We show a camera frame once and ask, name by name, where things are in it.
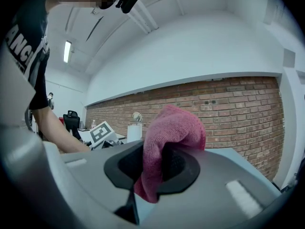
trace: white container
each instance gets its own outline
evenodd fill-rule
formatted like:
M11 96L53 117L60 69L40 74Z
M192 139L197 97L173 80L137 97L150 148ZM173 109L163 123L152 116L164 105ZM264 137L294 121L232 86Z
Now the white container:
M129 125L127 127L127 143L141 140L142 124Z
M96 123L95 123L95 120L92 121L92 124L91 124L91 129L95 128L96 127Z

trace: gray plastic device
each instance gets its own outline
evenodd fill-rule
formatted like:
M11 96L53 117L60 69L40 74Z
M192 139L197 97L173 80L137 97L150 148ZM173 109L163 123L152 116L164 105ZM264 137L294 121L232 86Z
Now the gray plastic device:
M167 164L159 201L138 225L132 185L141 174L141 141L60 155L56 145L28 130L2 128L0 138L9 179L57 228L254 228L225 187L232 180L240 181L264 211L278 203L274 193L233 161L172 145L163 156ZM252 221L274 213L264 211Z

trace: brick wall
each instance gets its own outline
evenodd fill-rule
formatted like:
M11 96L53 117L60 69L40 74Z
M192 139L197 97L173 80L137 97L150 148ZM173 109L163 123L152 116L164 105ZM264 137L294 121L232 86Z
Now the brick wall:
M278 169L284 140L284 114L276 79L237 77L194 82L131 94L91 105L86 126L93 119L107 121L127 135L132 114L143 116L143 135L166 104L197 115L205 126L207 148L233 147L268 179Z

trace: microfiber cloth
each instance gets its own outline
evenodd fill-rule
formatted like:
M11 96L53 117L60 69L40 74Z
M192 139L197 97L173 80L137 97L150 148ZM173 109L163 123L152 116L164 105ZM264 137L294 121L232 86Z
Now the microfiber cloth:
M194 114L166 105L149 125L143 147L143 172L134 192L150 203L157 203L156 191L162 183L162 149L166 143L204 150L205 129Z

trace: person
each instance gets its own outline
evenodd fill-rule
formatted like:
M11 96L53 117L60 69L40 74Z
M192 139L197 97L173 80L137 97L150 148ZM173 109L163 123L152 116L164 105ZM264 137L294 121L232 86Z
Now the person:
M10 55L10 65L19 67L36 91L29 109L32 110L39 129L49 141L55 143L65 153L86 152L89 148L64 128L48 105L44 76L50 55L47 41L47 16L49 11L59 4L106 9L114 1L25 0L4 36L3 44L6 45L5 53Z
M53 110L54 109L53 93L49 93L47 98L48 98L48 106L51 108L51 110Z

